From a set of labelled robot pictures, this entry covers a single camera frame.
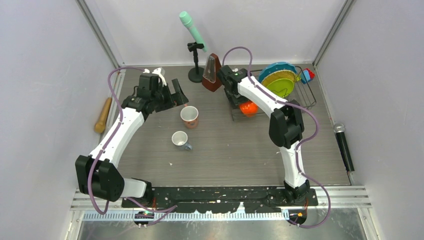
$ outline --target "wall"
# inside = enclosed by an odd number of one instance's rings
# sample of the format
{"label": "wall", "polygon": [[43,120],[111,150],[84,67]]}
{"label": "wall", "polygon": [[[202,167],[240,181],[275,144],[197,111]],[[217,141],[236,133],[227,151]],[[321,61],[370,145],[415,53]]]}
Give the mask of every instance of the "wall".
{"label": "wall", "polygon": [[[179,14],[187,11],[209,51],[221,58],[230,48],[252,50],[256,64],[312,62],[343,0],[86,0],[118,59],[126,65],[193,64],[194,42]],[[234,52],[229,63],[247,63]]]}
{"label": "wall", "polygon": [[424,2],[357,1],[318,65],[388,240],[423,239]]}
{"label": "wall", "polygon": [[0,239],[58,240],[113,67],[75,1],[0,11]]}

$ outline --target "blue cup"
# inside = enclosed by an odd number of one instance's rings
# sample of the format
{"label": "blue cup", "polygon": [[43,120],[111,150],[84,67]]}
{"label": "blue cup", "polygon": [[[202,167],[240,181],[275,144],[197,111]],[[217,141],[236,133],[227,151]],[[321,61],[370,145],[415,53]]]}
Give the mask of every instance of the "blue cup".
{"label": "blue cup", "polygon": [[172,143],[181,150],[192,150],[193,147],[189,144],[189,137],[183,131],[176,131],[171,137]]}

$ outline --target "blue mug handle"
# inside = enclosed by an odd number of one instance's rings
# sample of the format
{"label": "blue mug handle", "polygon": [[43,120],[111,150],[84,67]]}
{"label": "blue mug handle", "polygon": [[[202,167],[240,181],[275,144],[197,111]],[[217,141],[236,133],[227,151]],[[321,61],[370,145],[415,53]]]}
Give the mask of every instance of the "blue mug handle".
{"label": "blue mug handle", "polygon": [[193,147],[190,144],[186,143],[185,150],[193,150]]}

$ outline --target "gray wood surface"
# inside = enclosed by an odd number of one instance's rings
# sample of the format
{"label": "gray wood surface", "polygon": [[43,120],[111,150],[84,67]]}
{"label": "gray wood surface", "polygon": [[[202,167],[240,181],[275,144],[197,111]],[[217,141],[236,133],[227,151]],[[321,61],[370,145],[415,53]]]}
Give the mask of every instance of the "gray wood surface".
{"label": "gray wood surface", "polygon": [[[252,69],[263,67],[255,65]],[[313,69],[311,65],[303,67]],[[177,78],[189,99],[188,104],[199,110],[198,127],[184,126],[180,118],[183,106],[154,112],[129,142],[119,162],[119,172],[126,178],[150,181],[154,186],[282,185],[284,165],[277,153],[279,149],[268,136],[267,116],[232,121],[224,87],[210,92],[201,83],[190,82],[187,73],[191,68],[164,67],[167,82],[171,84],[171,80]],[[137,70],[126,70],[121,101],[132,94],[139,75]],[[310,86],[317,100],[311,110],[321,131],[302,146],[305,171],[324,185],[349,185],[318,79]],[[303,120],[306,138],[314,132],[315,125],[307,114],[303,114]],[[174,147],[171,136],[176,131],[187,133],[192,151]]]}

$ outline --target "microphone stand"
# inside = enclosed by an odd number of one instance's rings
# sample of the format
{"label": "microphone stand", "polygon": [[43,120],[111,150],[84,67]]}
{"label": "microphone stand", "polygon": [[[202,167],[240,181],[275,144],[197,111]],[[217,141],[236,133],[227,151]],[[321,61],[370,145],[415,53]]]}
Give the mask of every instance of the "microphone stand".
{"label": "microphone stand", "polygon": [[193,52],[194,65],[190,71],[188,71],[188,79],[193,83],[201,83],[203,78],[203,67],[199,67],[198,49],[203,49],[205,46],[202,43],[189,42],[187,43],[188,51]]}

